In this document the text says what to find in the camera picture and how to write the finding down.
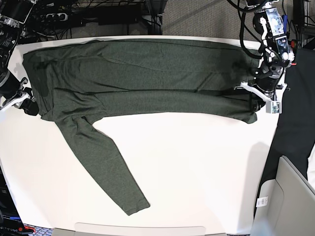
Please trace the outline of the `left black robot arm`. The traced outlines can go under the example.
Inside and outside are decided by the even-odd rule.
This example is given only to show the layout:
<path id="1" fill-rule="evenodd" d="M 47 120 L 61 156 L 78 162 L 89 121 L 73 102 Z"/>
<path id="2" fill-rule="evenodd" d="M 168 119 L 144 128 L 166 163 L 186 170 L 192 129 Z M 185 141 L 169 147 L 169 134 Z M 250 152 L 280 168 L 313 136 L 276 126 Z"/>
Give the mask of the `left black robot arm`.
<path id="1" fill-rule="evenodd" d="M 287 84 L 283 82 L 286 69 L 294 64 L 295 54 L 286 35 L 285 17 L 282 17 L 277 8 L 273 7 L 272 0 L 247 0 L 245 6 L 229 1 L 229 4 L 238 12 L 240 26 L 240 45 L 243 51 L 252 59 L 260 61 L 259 67 L 252 67 L 250 74 L 253 79 L 241 82 L 236 89 L 243 89 L 253 93 L 258 101 L 252 106 L 258 111 L 263 105 L 269 114 L 282 112 L 282 100 L 278 98 L 277 91 L 284 92 Z M 253 27 L 260 35 L 257 39 L 260 46 L 258 54 L 251 53 L 244 44 L 244 31 L 246 15 L 253 13 Z"/>

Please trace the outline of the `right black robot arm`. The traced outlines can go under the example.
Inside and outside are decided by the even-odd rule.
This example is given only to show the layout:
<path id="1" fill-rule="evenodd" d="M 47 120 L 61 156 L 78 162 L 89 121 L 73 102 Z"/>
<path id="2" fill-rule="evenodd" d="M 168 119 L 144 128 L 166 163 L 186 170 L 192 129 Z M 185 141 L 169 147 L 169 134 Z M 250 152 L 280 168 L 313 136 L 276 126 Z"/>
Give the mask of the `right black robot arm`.
<path id="1" fill-rule="evenodd" d="M 32 89 L 24 87 L 28 79 L 24 77 L 19 81 L 8 69 L 12 52 L 35 4 L 35 0 L 6 0 L 0 13 L 0 96 L 5 98 L 0 106 L 2 113 L 10 107 L 22 109 L 30 116 L 39 112 Z"/>

